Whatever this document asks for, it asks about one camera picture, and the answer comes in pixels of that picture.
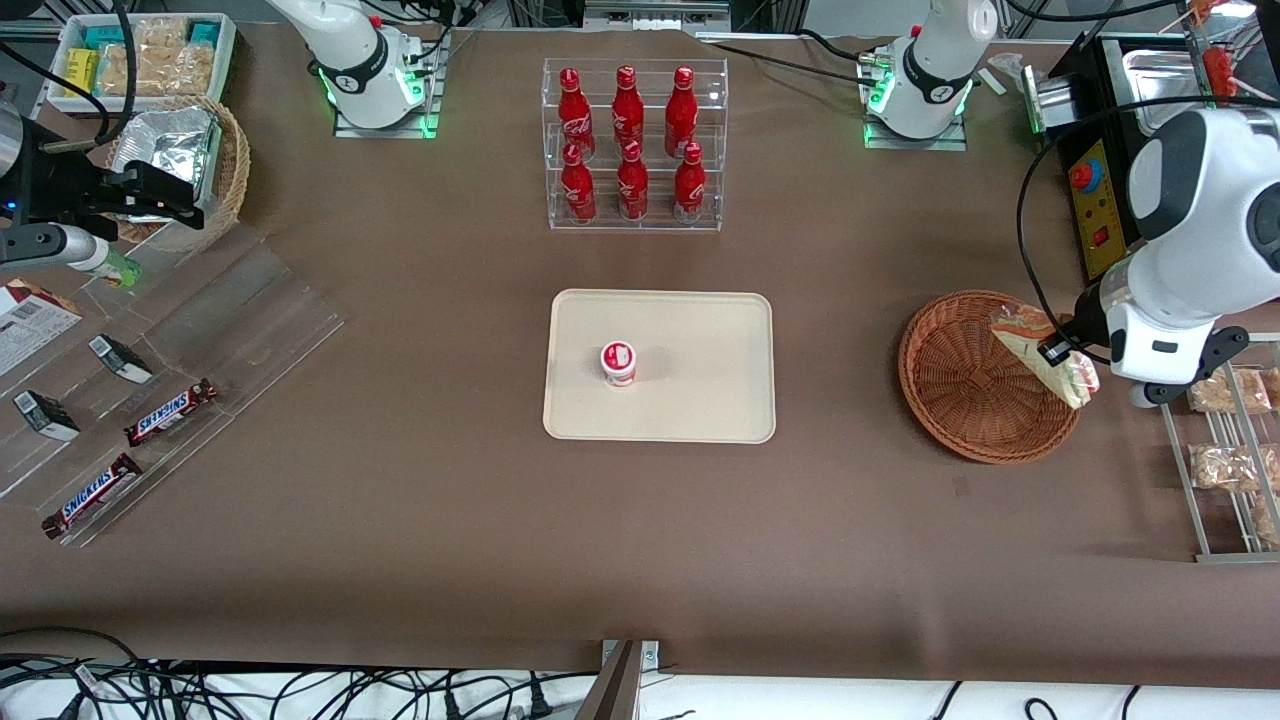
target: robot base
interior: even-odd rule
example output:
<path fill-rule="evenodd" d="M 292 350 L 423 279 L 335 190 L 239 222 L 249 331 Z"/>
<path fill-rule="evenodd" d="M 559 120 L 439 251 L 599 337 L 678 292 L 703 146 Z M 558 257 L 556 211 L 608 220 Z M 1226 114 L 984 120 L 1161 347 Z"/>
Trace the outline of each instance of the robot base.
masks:
<path fill-rule="evenodd" d="M 411 53 L 421 53 L 422 41 L 413 36 L 410 38 Z M 430 55 L 419 61 L 424 69 L 439 68 L 421 81 L 422 92 L 426 96 L 419 106 L 408 111 L 399 122 L 384 128 L 362 128 L 353 126 L 342 113 L 334 113 L 333 136 L 356 138 L 393 138 L 393 140 L 431 140 L 435 137 L 435 128 L 440 124 L 440 101 L 444 97 L 444 70 L 442 65 L 449 56 L 449 44 L 452 33 L 444 38 Z"/>
<path fill-rule="evenodd" d="M 872 50 L 868 55 L 879 59 L 887 58 L 891 51 L 891 46 L 883 45 Z M 884 78 L 884 67 L 881 63 L 858 63 L 856 67 L 858 77 L 870 78 L 877 82 Z M 904 137 L 888 129 L 884 120 L 869 111 L 865 111 L 867 104 L 870 102 L 872 88 L 859 86 L 858 94 L 861 97 L 864 108 L 863 146 L 865 147 L 872 150 L 947 150 L 954 152 L 963 152 L 969 149 L 964 129 L 964 114 L 957 115 L 956 119 L 947 126 L 947 129 L 942 131 L 942 133 L 937 137 L 915 140 L 911 137 Z"/>

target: yellow control panel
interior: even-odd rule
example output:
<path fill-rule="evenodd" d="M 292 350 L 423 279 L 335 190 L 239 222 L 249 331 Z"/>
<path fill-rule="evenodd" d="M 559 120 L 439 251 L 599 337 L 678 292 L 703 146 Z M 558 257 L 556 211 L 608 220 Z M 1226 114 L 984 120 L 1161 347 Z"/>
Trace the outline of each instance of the yellow control panel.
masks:
<path fill-rule="evenodd" d="M 1071 183 L 1071 206 L 1075 209 L 1075 232 L 1080 238 L 1080 255 L 1089 282 L 1116 264 L 1125 252 L 1124 228 L 1116 206 L 1111 169 L 1102 150 L 1102 141 L 1093 143 L 1068 170 Z"/>

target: white robotic arm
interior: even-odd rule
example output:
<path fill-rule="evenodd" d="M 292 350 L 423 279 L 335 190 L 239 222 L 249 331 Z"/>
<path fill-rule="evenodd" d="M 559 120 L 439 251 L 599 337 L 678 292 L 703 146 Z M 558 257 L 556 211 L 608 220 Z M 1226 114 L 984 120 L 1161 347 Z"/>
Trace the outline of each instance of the white robotic arm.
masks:
<path fill-rule="evenodd" d="M 1280 110 L 1180 113 L 1134 159 L 1129 200 L 1147 243 L 1084 291 L 1064 331 L 1165 402 L 1247 345 L 1239 328 L 1213 333 L 1219 318 L 1280 296 Z M 1042 354 L 1070 347 L 1055 337 Z"/>
<path fill-rule="evenodd" d="M 426 99 L 421 40 L 375 26 L 358 0 L 268 3 L 302 35 L 338 111 L 352 124 L 394 124 Z"/>
<path fill-rule="evenodd" d="M 931 0 L 919 33 L 888 46 L 891 69 L 868 111 L 904 137 L 941 135 L 963 109 L 998 24 L 991 0 Z"/>

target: red button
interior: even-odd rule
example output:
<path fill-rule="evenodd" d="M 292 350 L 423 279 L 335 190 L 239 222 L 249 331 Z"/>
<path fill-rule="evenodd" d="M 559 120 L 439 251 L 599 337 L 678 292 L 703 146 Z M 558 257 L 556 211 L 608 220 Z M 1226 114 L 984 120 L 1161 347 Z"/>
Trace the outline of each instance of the red button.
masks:
<path fill-rule="evenodd" d="M 1093 168 L 1087 163 L 1071 168 L 1071 187 L 1084 190 L 1091 182 L 1093 182 Z"/>

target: red bottle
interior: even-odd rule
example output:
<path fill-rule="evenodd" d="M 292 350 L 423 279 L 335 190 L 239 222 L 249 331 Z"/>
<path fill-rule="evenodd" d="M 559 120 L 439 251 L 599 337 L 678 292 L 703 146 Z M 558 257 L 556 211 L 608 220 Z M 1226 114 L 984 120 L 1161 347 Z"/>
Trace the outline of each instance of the red bottle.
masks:
<path fill-rule="evenodd" d="M 631 65 L 618 68 L 618 92 L 613 96 L 613 135 L 618 147 L 635 140 L 644 146 L 644 101 L 636 91 L 636 70 Z"/>
<path fill-rule="evenodd" d="M 698 99 L 694 97 L 694 70 L 686 65 L 676 68 L 676 88 L 667 100 L 667 155 L 680 158 L 685 145 L 694 140 L 698 127 Z"/>
<path fill-rule="evenodd" d="M 590 160 L 595 154 L 595 136 L 591 135 L 591 104 L 582 95 L 582 86 L 577 78 L 577 70 L 564 68 L 561 70 L 561 127 L 564 128 L 564 142 L 577 145 L 582 151 L 582 160 Z"/>
<path fill-rule="evenodd" d="M 564 186 L 570 220 L 580 225 L 591 222 L 595 218 L 595 183 L 591 182 L 591 170 L 582 165 L 582 149 L 577 145 L 564 146 L 561 184 Z"/>
<path fill-rule="evenodd" d="M 691 225 L 703 211 L 703 186 L 707 184 L 707 170 L 703 169 L 703 146 L 690 142 L 685 146 L 685 161 L 676 170 L 676 222 Z"/>
<path fill-rule="evenodd" d="M 640 160 L 640 142 L 631 140 L 622 146 L 618 165 L 618 213 L 627 220 L 639 220 L 649 211 L 649 168 Z"/>

